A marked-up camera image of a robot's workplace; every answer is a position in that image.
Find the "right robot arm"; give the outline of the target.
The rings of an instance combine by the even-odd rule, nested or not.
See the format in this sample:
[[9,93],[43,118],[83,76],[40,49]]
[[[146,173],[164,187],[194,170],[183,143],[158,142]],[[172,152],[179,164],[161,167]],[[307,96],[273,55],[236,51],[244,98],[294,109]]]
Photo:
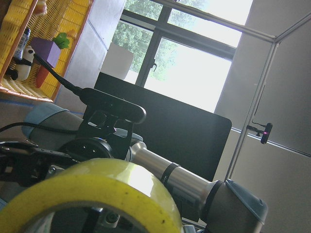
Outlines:
[[31,141],[1,141],[0,179],[25,190],[1,212],[3,233],[23,233],[51,212],[101,207],[148,233],[187,233],[176,202],[192,205],[209,233],[258,233],[268,207],[232,180],[210,182],[119,135],[118,120],[140,124],[145,110],[134,104],[103,109],[102,127],[82,121],[78,133],[101,144],[90,158],[85,149],[67,154]]

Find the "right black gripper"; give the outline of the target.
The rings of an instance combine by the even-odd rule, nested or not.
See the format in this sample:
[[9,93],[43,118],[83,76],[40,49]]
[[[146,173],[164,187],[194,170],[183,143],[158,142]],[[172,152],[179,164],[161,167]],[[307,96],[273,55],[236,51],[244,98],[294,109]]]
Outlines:
[[0,142],[0,180],[29,187],[44,180],[53,165],[66,169],[93,158],[113,158],[113,150],[100,138],[74,139],[57,150],[28,139],[5,139]]

